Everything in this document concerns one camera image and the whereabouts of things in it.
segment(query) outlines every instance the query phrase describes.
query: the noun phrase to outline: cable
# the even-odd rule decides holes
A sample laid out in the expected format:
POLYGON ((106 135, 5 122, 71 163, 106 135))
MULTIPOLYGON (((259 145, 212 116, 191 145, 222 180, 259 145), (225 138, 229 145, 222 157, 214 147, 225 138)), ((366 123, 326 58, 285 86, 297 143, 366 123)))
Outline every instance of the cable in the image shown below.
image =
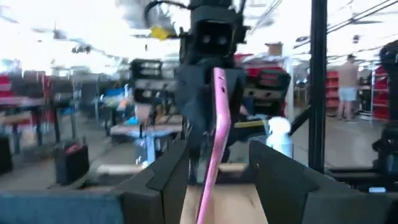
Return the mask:
POLYGON ((172 6, 178 6, 178 7, 182 8, 182 9, 188 9, 188 10, 193 10, 193 9, 194 9, 194 8, 191 7, 191 6, 186 6, 186 5, 184 5, 184 4, 180 3, 180 2, 175 2, 175 1, 169 1, 169 0, 152 1, 152 2, 150 2, 150 3, 145 7, 145 9, 144 9, 144 21, 145 21, 145 25, 146 25, 148 28, 150 28, 151 25, 152 25, 152 24, 150 23, 150 21, 149 21, 149 11, 150 11, 153 7, 155 7, 155 6, 159 5, 159 4, 163 4, 163 3, 169 4, 169 5, 172 5, 172 6))

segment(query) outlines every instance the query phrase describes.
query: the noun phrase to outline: shirtless man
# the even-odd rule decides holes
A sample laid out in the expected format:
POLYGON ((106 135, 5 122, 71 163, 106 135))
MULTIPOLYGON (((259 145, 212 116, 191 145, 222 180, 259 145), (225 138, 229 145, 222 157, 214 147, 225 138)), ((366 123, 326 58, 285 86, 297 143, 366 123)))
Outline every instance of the shirtless man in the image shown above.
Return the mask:
POLYGON ((356 101, 356 92, 358 90, 358 66, 354 64, 355 56, 347 56, 347 62, 338 69, 339 79, 339 106, 337 118, 342 119, 343 112, 347 121, 353 119, 353 104, 356 101))

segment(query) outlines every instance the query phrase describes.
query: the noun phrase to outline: shorts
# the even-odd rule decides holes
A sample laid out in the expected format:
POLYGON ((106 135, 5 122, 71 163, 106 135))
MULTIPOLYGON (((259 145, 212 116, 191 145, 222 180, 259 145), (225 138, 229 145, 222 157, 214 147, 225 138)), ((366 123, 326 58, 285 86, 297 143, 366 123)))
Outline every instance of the shorts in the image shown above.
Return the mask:
POLYGON ((356 101, 355 87, 341 87, 338 89, 338 98, 340 101, 352 102, 356 101))

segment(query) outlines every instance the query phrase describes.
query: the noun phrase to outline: white spray bottle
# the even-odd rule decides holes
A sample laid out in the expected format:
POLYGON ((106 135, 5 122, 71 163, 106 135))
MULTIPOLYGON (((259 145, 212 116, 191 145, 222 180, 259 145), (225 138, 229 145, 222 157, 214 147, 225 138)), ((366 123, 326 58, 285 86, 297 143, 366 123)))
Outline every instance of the white spray bottle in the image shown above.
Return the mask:
POLYGON ((291 125, 289 120, 283 117, 271 118, 268 121, 269 136, 267 138, 267 146, 293 159, 293 142, 289 133, 291 125))

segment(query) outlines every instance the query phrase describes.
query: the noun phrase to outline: pink phone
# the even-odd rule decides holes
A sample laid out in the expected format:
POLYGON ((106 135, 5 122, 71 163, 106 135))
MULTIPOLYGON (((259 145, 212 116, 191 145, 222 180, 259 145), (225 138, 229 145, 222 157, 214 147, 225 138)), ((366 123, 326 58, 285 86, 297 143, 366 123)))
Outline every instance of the pink phone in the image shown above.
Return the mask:
POLYGON ((221 158, 223 157, 225 145, 228 140, 229 128, 231 127, 225 71, 222 68, 214 68, 213 75, 217 115, 216 132, 213 152, 211 153, 207 178, 205 180, 205 189, 203 190, 203 196, 198 211, 197 224, 204 224, 205 222, 206 210, 211 197, 211 190, 213 189, 217 179, 218 166, 221 163, 221 158))

